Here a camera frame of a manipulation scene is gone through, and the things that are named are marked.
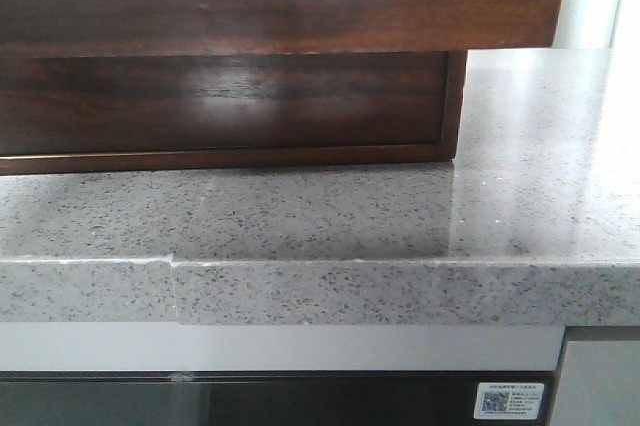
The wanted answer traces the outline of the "black glass appliance front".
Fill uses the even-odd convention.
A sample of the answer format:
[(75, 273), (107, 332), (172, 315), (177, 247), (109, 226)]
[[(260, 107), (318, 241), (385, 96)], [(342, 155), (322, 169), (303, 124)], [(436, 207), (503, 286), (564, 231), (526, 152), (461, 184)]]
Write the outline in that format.
[[(473, 418), (480, 382), (543, 383), (537, 420)], [(4, 425), (546, 425), (544, 371), (4, 372)]]

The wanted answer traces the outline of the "dark wooden drawer cabinet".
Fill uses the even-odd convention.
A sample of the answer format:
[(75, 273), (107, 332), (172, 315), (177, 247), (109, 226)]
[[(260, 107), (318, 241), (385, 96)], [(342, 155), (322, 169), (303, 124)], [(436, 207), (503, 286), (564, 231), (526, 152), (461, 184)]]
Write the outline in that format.
[(447, 56), (445, 99), (441, 134), (434, 142), (34, 155), (9, 154), (1, 149), (1, 171), (11, 175), (448, 161), (457, 148), (467, 55), (463, 51), (443, 53)]

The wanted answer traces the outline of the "grey cabinet door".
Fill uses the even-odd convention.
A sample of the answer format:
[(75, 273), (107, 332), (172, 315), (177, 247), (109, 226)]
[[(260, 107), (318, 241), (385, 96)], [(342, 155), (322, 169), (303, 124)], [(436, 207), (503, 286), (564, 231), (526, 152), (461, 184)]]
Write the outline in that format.
[(567, 330), (549, 423), (639, 423), (637, 326), (571, 327)]

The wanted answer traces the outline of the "wooden drawer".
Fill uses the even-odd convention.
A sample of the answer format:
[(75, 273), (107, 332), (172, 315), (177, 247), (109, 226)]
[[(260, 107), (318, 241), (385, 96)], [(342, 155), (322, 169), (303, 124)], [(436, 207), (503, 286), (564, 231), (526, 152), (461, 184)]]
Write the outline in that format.
[(429, 143), (435, 53), (5, 59), (1, 149), (16, 155)]
[(547, 47), (561, 0), (1, 0), (5, 57)]

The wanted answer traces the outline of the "white QR code sticker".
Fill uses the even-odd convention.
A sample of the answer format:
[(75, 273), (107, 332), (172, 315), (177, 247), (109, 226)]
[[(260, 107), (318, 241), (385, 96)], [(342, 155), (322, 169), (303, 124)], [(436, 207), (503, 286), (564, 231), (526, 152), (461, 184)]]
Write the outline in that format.
[(476, 420), (537, 420), (546, 386), (543, 383), (480, 382), (473, 418)]

